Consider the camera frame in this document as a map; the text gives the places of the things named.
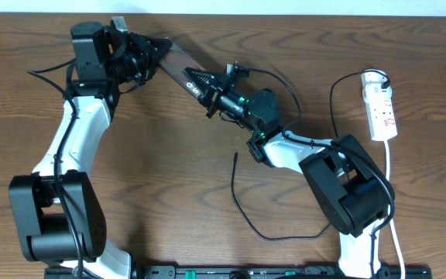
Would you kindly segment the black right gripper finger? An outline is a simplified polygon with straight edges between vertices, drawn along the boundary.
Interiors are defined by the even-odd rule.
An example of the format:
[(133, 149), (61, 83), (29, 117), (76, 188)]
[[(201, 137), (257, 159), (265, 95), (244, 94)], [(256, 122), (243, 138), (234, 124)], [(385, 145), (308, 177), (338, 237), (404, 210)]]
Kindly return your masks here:
[(214, 111), (215, 110), (215, 102), (216, 102), (217, 97), (218, 97), (217, 91), (209, 91), (206, 93), (204, 93), (202, 91), (197, 91), (196, 99), (208, 111)]
[(203, 71), (192, 67), (186, 67), (183, 70), (183, 74), (199, 91), (208, 90), (212, 84), (217, 84), (221, 78), (221, 74)]

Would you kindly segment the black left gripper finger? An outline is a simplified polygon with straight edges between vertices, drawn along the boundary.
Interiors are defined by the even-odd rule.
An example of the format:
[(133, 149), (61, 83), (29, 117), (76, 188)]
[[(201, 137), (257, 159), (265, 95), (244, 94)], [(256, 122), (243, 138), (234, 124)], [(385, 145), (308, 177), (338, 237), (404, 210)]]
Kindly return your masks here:
[(153, 78), (153, 75), (158, 71), (159, 63), (152, 62), (146, 65), (146, 68), (143, 73), (143, 81), (147, 82)]
[(141, 49), (147, 54), (152, 64), (158, 64), (173, 45), (173, 42), (169, 38), (155, 38), (150, 36), (142, 36), (142, 38), (146, 42)]

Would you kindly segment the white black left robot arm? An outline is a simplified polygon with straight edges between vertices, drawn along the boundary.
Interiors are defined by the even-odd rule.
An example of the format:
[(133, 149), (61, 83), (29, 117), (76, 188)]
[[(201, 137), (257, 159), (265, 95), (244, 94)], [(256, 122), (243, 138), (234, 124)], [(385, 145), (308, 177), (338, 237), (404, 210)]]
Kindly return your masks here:
[(22, 254), (30, 262), (63, 267), (72, 278), (140, 278), (132, 256), (108, 239), (90, 176), (120, 85), (143, 86), (172, 42), (130, 32), (121, 16), (107, 25), (78, 23), (70, 35), (75, 56), (63, 64), (60, 126), (32, 172), (9, 185)]

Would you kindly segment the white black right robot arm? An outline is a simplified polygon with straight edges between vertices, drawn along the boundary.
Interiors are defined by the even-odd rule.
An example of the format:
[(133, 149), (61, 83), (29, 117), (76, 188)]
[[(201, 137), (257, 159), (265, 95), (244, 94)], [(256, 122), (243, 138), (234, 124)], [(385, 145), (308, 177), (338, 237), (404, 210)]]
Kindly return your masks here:
[(187, 90), (207, 109), (252, 133), (255, 161), (302, 174), (330, 225), (340, 234), (338, 267), (347, 277), (377, 278), (379, 231), (393, 219), (391, 184), (352, 135), (337, 139), (298, 136), (282, 124), (275, 93), (264, 88), (250, 97), (236, 85), (252, 69), (229, 64), (222, 74), (187, 67)]

